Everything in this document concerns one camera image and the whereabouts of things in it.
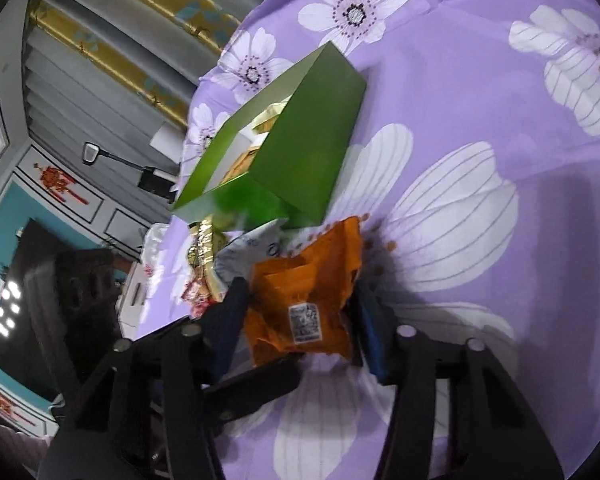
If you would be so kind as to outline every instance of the yellow package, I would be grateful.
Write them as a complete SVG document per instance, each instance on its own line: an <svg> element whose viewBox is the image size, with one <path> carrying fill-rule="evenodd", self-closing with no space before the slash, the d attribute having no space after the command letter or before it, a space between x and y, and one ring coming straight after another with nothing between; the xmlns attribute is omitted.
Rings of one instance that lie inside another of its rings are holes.
<svg viewBox="0 0 600 480"><path fill-rule="evenodd" d="M255 365L288 352L336 353L350 360L342 309L361 266L357 217L338 222L298 256L256 264L244 322Z"/></svg>

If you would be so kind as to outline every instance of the blue gripper pad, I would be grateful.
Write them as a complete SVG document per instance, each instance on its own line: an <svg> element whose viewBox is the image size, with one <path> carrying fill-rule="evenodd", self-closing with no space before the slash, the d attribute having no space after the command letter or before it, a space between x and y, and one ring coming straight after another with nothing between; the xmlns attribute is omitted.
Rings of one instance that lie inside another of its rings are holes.
<svg viewBox="0 0 600 480"><path fill-rule="evenodd" d="M249 284L235 278L222 303L211 305L198 322L213 350L207 364L214 383L229 371L249 306Z"/></svg>
<svg viewBox="0 0 600 480"><path fill-rule="evenodd" d="M398 320L394 311L378 303L368 286L358 282L350 300L354 331L369 371L378 382L388 380L387 361L395 344Z"/></svg>

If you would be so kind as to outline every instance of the wall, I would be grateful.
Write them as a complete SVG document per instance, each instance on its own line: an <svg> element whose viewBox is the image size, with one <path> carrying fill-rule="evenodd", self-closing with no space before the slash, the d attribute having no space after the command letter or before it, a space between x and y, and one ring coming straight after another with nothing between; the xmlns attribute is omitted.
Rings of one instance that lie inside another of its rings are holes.
<svg viewBox="0 0 600 480"><path fill-rule="evenodd" d="M60 239L77 248L89 249L97 246L96 242L86 238L45 208L17 182L11 182L0 202L0 264L10 263L18 241L15 233L17 229L23 228L30 218L40 222ZM0 383L37 408L45 410L48 406L47 400L29 391L2 370L0 370Z"/></svg>

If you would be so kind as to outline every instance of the open green box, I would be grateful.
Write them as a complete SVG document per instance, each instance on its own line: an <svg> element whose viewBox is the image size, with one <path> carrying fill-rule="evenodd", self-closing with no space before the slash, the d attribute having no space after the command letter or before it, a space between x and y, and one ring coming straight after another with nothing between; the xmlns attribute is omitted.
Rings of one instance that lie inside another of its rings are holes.
<svg viewBox="0 0 600 480"><path fill-rule="evenodd" d="M286 228L320 225L365 88L364 78L332 43L321 46L224 123L173 213L189 223L213 214L221 230L253 229L276 218L288 218ZM236 149L240 130L267 106L290 95L248 171L206 189L218 169L227 165L228 150Z"/></svg>

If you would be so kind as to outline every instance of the orange wrapper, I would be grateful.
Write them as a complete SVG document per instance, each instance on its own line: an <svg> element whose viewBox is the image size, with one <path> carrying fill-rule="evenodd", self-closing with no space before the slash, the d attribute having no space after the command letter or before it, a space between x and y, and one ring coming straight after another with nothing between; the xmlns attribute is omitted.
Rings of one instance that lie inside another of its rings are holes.
<svg viewBox="0 0 600 480"><path fill-rule="evenodd" d="M342 309L361 266L357 217L338 222L298 256L256 264L244 321L254 364L289 352L340 354L350 360Z"/></svg>

